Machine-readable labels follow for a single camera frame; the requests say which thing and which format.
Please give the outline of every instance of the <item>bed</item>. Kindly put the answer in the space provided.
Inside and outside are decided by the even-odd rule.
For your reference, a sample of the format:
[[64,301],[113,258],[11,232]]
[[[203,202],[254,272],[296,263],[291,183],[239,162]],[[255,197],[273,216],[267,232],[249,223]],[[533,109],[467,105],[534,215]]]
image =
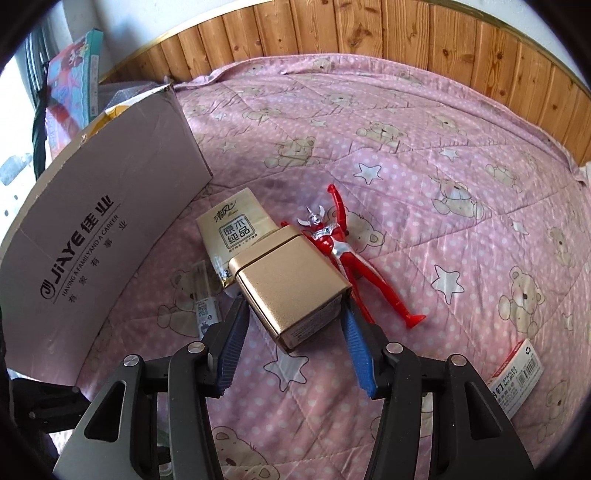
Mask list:
[[[370,3],[399,28],[382,37],[355,5],[312,2],[303,15],[276,0],[177,33],[113,73],[195,77],[177,95],[214,179],[130,280],[77,385],[92,398],[130,352],[157,358],[190,341],[170,319],[187,308],[191,265],[207,259],[201,213],[248,186],[276,223],[307,206],[330,216],[335,183],[349,242],[427,316],[407,330],[361,281],[390,339],[431,358],[461,353],[484,379],[531,340],[545,371],[513,421],[538,464],[590,387],[587,89],[506,28],[422,2]],[[230,299],[219,300],[224,312]],[[362,477],[382,403],[358,388],[340,326],[286,355],[251,320],[232,387],[208,403],[225,478]],[[422,406],[417,478],[428,474],[429,396]]]

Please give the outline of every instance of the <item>metal screw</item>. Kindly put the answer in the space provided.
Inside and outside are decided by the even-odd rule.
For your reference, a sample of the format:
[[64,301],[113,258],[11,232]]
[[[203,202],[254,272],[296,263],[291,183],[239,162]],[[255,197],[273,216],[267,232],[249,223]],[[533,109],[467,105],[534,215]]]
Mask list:
[[454,355],[452,355],[452,363],[456,367],[463,367],[468,363],[468,360],[466,360],[465,356],[460,355],[459,353],[455,353]]
[[205,350],[205,344],[203,342],[192,342],[187,346],[189,353],[201,353]]
[[400,345],[398,342],[390,342],[389,344],[386,345],[386,350],[389,353],[393,353],[394,355],[397,355],[398,353],[402,353],[402,350],[404,350],[404,347],[402,345]]
[[137,355],[128,355],[123,359],[123,364],[126,367],[135,367],[139,363],[139,357]]

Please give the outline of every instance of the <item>pink quilt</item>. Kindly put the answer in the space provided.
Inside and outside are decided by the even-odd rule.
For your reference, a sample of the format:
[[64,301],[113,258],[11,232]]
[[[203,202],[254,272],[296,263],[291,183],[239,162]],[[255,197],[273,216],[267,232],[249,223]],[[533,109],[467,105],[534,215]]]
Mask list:
[[[367,57],[270,57],[178,87],[211,184],[154,246],[78,380],[93,397],[129,353],[190,342],[170,318],[207,258],[195,219],[248,186],[276,223],[348,209],[350,243],[427,316],[413,330],[361,295],[391,340],[465,355],[484,379],[529,337],[545,371],[514,417],[538,463],[589,389],[591,209],[570,155],[540,129],[454,81]],[[229,299],[221,295],[222,307]],[[208,403],[226,479],[363,477],[382,402],[357,386],[337,322],[291,355],[252,318],[232,387]],[[429,399],[417,478],[428,472]]]

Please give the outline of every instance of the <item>red action figure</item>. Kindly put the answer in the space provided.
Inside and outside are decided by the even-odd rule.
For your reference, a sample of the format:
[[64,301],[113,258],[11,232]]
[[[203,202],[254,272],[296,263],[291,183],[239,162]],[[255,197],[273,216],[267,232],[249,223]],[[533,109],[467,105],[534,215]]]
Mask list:
[[425,318],[425,315],[411,315],[408,309],[398,298],[394,289],[386,283],[382,276],[367,260],[363,259],[361,255],[357,254],[353,248],[347,243],[345,236],[349,234],[347,231],[347,216],[345,212],[345,205],[343,200],[333,184],[328,186],[327,191],[332,195],[336,209],[336,223],[324,224],[324,208],[320,206],[320,213],[313,213],[310,208],[308,212],[310,215],[307,220],[297,219],[300,225],[309,226],[313,229],[311,235],[307,235],[316,248],[320,250],[325,256],[330,258],[333,265],[349,280],[353,287],[353,298],[359,305],[363,316],[368,323],[375,323],[370,315],[367,307],[364,305],[357,289],[355,281],[355,274],[367,278],[371,283],[380,289],[388,303],[398,312],[404,319],[408,328],[414,327],[417,323]]

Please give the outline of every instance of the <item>wooden headboard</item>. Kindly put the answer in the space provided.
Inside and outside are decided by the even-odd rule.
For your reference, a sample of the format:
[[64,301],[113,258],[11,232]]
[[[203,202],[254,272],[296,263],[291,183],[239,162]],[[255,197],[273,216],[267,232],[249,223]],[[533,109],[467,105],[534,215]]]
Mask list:
[[542,127],[579,164],[591,160],[591,95],[584,84],[509,25],[447,0],[274,0],[159,39],[105,81],[188,81],[254,57],[337,52],[457,80]]

